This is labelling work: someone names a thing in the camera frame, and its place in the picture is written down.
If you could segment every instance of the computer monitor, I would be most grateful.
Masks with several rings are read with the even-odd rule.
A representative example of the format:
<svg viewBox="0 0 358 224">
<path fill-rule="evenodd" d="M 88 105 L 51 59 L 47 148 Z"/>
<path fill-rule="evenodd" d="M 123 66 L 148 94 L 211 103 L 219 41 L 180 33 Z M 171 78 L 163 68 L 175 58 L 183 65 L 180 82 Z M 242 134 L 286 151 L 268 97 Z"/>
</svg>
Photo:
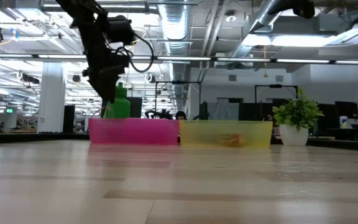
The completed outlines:
<svg viewBox="0 0 358 224">
<path fill-rule="evenodd" d="M 338 116 L 347 116 L 349 119 L 358 119 L 358 107 L 354 102 L 335 101 Z"/>
<path fill-rule="evenodd" d="M 324 116 L 318 117 L 318 131 L 339 128 L 339 116 L 336 111 L 336 105 L 319 103 L 318 108 L 324 114 Z"/>
</svg>

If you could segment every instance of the black stand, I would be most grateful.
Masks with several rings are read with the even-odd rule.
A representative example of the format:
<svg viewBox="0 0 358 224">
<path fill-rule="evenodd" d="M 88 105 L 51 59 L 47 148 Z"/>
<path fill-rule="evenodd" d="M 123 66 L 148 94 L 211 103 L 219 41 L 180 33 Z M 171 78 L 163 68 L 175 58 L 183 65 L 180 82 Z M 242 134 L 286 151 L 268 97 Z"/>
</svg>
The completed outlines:
<svg viewBox="0 0 358 224">
<path fill-rule="evenodd" d="M 280 85 L 280 84 L 273 84 L 273 85 L 255 85 L 254 87 L 254 94 L 255 94 L 255 108 L 256 108 L 256 117 L 262 117 L 262 105 L 259 107 L 258 109 L 258 106 L 257 106 L 257 103 L 258 103 L 258 99 L 257 99 L 257 90 L 258 90 L 258 87 L 269 87 L 269 88 L 294 88 L 295 89 L 295 93 L 296 93 L 296 98 L 298 99 L 298 86 L 295 86 L 295 85 Z"/>
<path fill-rule="evenodd" d="M 157 111 L 157 87 L 159 83 L 171 83 L 172 85 L 186 85 L 186 84 L 198 84 L 199 86 L 199 91 L 198 91 L 198 104 L 201 103 L 201 82 L 186 82 L 186 81 L 171 81 L 171 82 L 167 82 L 167 81 L 156 81 L 155 82 L 155 104 L 154 104 L 154 111 Z"/>
</svg>

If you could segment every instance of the object inside bin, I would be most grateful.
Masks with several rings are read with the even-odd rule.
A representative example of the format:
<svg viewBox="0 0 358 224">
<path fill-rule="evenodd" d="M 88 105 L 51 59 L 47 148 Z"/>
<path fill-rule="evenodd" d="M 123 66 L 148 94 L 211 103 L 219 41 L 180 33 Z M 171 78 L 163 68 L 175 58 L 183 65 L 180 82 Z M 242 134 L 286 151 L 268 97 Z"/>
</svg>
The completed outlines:
<svg viewBox="0 0 358 224">
<path fill-rule="evenodd" d="M 240 134 L 223 134 L 219 138 L 219 143 L 226 147 L 242 147 L 244 145 Z"/>
</svg>

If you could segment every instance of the ceiling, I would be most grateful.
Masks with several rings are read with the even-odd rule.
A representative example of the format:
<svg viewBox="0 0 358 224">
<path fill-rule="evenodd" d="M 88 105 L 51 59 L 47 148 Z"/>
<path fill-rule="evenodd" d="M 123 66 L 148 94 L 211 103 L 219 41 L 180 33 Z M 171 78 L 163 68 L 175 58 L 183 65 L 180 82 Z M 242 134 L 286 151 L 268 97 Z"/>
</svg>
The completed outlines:
<svg viewBox="0 0 358 224">
<path fill-rule="evenodd" d="M 16 0 L 17 6 L 22 6 L 26 1 Z M 48 4 L 56 4 L 54 1 L 45 1 Z M 358 1 L 314 1 L 316 5 L 316 18 L 327 15 L 335 16 L 339 21 L 338 26 L 346 26 L 347 14 L 337 15 L 339 12 L 357 12 Z M 223 1 L 219 1 L 216 14 L 212 15 L 211 9 L 213 4 L 217 1 L 188 1 L 190 7 L 190 26 L 189 34 L 186 40 L 189 45 L 189 53 L 191 56 L 206 55 L 201 53 L 203 48 L 204 38 L 207 33 L 207 26 L 210 20 L 215 21 L 213 27 L 218 27 L 216 38 L 212 40 L 212 33 L 210 34 L 208 47 L 211 47 L 211 55 L 224 54 L 229 55 L 236 47 L 244 40 L 242 28 L 247 16 L 252 15 L 259 10 L 261 1 L 225 1 L 226 8 L 223 9 Z M 222 16 L 222 23 L 218 24 L 221 13 L 233 10 L 236 20 L 234 22 L 227 22 Z M 113 17 L 122 14 L 128 19 L 132 20 L 132 28 L 148 40 L 155 51 L 156 55 L 166 55 L 167 51 L 164 39 L 163 30 L 160 25 L 161 18 L 158 14 L 142 14 L 142 13 L 114 13 L 111 12 L 109 16 Z M 295 17 L 291 11 L 285 11 L 277 20 L 274 29 L 285 30 L 282 24 L 288 21 L 294 21 Z M 65 12 L 59 10 L 44 11 L 41 7 L 16 7 L 16 8 L 1 8 L 0 7 L 0 27 L 4 35 L 3 44 L 0 45 L 0 53 L 20 53 L 20 54 L 82 54 L 83 48 L 81 44 L 81 37 L 76 29 L 70 29 L 69 25 L 72 18 Z M 138 42 L 134 46 L 130 46 L 135 55 L 150 55 L 149 48 L 143 43 Z M 268 57 L 268 58 L 312 58 L 312 59 L 358 59 L 358 45 L 347 46 L 326 46 L 326 47 L 292 47 L 290 45 L 269 45 L 266 47 L 254 46 L 250 51 L 253 57 Z M 147 64 L 136 63 L 139 69 L 145 68 Z M 197 81 L 199 75 L 199 63 L 191 63 L 191 81 Z M 211 85 L 218 85 L 222 83 L 220 73 L 227 73 L 227 70 L 215 68 L 214 64 L 209 65 L 209 71 L 206 74 L 206 83 Z M 299 69 L 302 65 L 293 64 L 272 64 L 267 67 L 267 70 L 284 71 L 283 73 L 291 73 Z M 76 110 L 79 114 L 93 114 L 100 108 L 101 99 L 90 87 L 87 78 L 82 78 L 80 82 L 72 80 L 74 75 L 81 75 L 81 72 L 87 67 L 86 62 L 64 62 L 63 67 L 67 72 L 67 92 L 66 103 L 68 105 L 75 104 Z M 18 61 L 18 60 L 1 60 L 0 59 L 0 108 L 18 106 L 20 113 L 34 114 L 37 112 L 39 105 L 40 85 L 29 84 L 21 81 L 18 77 L 22 73 L 30 75 L 42 81 L 43 62 L 41 61 Z M 260 69 L 265 69 L 264 63 L 255 63 L 248 67 L 246 78 L 240 78 L 236 84 L 241 85 L 242 82 L 252 83 L 258 82 L 258 78 L 254 78 L 259 74 Z M 148 73 L 155 76 L 156 80 L 171 81 L 172 74 L 170 73 L 169 63 L 155 63 L 152 65 Z M 232 73 L 242 74 L 242 70 L 235 70 Z M 122 74 L 120 82 L 124 82 L 127 88 L 132 88 L 129 93 L 132 96 L 144 97 L 144 110 L 154 108 L 153 97 L 155 95 L 155 85 L 145 80 L 146 74 L 139 74 L 133 68 L 126 70 Z M 158 96 L 158 109 L 171 108 L 172 112 L 176 112 L 176 102 L 178 99 L 171 91 L 171 84 L 158 86 L 162 90 L 161 95 Z M 182 88 L 182 97 L 186 96 L 185 86 Z"/>
</svg>

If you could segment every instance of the black cable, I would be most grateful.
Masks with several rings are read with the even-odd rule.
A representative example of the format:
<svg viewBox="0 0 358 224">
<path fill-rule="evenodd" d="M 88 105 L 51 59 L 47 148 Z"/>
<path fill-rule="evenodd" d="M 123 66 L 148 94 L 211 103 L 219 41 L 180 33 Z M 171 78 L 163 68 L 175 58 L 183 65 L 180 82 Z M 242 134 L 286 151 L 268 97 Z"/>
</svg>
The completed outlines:
<svg viewBox="0 0 358 224">
<path fill-rule="evenodd" d="M 135 36 L 137 38 L 139 38 L 139 40 L 143 41 L 145 44 L 147 44 L 147 46 L 149 47 L 152 55 L 151 55 L 151 60 L 150 60 L 150 63 L 149 63 L 149 66 L 147 66 L 146 69 L 144 70 L 139 70 L 135 67 L 135 65 L 133 64 L 132 60 L 129 60 L 129 63 L 131 63 L 131 65 L 134 67 L 134 70 L 139 72 L 139 73 L 144 73 L 144 72 L 147 72 L 149 71 L 149 69 L 152 67 L 153 63 L 154 63 L 154 50 L 153 50 L 153 47 L 151 46 L 151 44 L 149 42 L 147 42 L 145 39 L 143 39 L 141 36 L 137 35 L 136 33 L 134 33 Z"/>
<path fill-rule="evenodd" d="M 123 54 L 123 52 L 126 53 L 126 55 L 128 56 L 128 60 L 129 60 L 129 63 L 131 63 L 132 67 L 134 68 L 135 71 L 139 72 L 139 73 L 145 73 L 147 72 L 151 66 L 153 65 L 154 63 L 154 50 L 153 50 L 153 47 L 151 46 L 151 44 L 149 42 L 147 42 L 145 39 L 143 39 L 142 37 L 140 37 L 139 35 L 137 35 L 135 33 L 135 36 L 137 38 L 139 38 L 141 41 L 145 42 L 147 44 L 147 46 L 149 47 L 152 55 L 151 55 L 151 58 L 150 58 L 150 63 L 149 63 L 149 66 L 146 68 L 146 69 L 143 69 L 143 70 L 139 70 L 135 65 L 134 63 L 132 62 L 132 57 L 134 56 L 134 54 L 130 51 L 130 50 L 127 50 L 125 47 L 119 47 L 116 49 L 115 51 L 115 54 L 118 54 L 118 53 L 121 53 Z"/>
<path fill-rule="evenodd" d="M 343 16 L 341 14 L 338 14 L 339 18 L 341 18 L 343 21 L 350 23 L 350 21 L 345 20 L 345 18 L 343 18 Z"/>
</svg>

